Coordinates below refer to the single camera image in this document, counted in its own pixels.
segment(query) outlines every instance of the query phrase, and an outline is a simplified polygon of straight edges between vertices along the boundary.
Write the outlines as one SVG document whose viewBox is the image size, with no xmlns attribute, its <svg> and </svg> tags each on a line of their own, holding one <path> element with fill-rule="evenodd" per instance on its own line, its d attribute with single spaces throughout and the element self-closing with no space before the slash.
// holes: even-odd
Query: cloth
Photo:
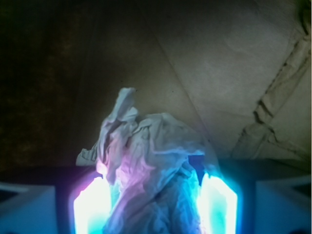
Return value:
<svg viewBox="0 0 312 234">
<path fill-rule="evenodd" d="M 108 182 L 120 184 L 120 197 L 103 233 L 200 233 L 196 208 L 198 179 L 188 155 L 204 155 L 206 139 L 168 113 L 136 121 L 133 88 L 121 89 L 100 136 L 77 163 L 94 161 Z M 215 155 L 207 168 L 218 169 Z"/>
</svg>

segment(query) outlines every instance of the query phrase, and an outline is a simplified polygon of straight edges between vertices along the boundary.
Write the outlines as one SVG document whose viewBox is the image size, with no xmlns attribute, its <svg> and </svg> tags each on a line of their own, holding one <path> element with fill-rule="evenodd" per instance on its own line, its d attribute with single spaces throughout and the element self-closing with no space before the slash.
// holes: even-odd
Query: glowing light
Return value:
<svg viewBox="0 0 312 234">
<path fill-rule="evenodd" d="M 99 234 L 112 209 L 110 186 L 95 178 L 74 201 L 76 234 Z"/>
<path fill-rule="evenodd" d="M 203 234 L 235 234 L 237 194 L 222 179 L 204 175 L 197 207 Z"/>
</svg>

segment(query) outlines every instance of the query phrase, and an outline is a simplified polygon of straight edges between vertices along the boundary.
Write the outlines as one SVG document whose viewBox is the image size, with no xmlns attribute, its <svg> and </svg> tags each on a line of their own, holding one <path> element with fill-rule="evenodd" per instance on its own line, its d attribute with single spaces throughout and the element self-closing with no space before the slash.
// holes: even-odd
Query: wrinkled fabric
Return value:
<svg viewBox="0 0 312 234">
<path fill-rule="evenodd" d="M 133 88 L 121 89 L 112 113 L 103 121 L 97 150 L 97 171 L 120 184 L 119 199 L 103 233 L 200 233 L 196 208 L 199 189 L 189 155 L 204 155 L 206 139 L 168 113 L 137 122 Z M 77 162 L 86 163 L 86 151 Z M 208 167 L 218 168 L 214 155 Z"/>
<path fill-rule="evenodd" d="M 76 159 L 76 166 L 91 166 L 96 164 L 98 157 L 98 143 L 91 150 L 82 149 Z"/>
</svg>

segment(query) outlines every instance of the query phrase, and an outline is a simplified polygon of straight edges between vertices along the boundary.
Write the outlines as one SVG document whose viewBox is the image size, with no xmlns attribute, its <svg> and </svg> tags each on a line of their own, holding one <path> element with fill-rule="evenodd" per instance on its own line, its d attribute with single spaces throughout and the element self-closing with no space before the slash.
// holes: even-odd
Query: blue light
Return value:
<svg viewBox="0 0 312 234">
<path fill-rule="evenodd" d="M 204 175 L 197 207 L 202 234 L 235 234 L 237 194 L 222 179 Z"/>
<path fill-rule="evenodd" d="M 112 188 L 95 178 L 74 201 L 76 234 L 99 234 L 112 210 Z M 235 234 L 237 194 L 220 178 L 205 174 L 197 208 L 202 234 Z"/>
</svg>

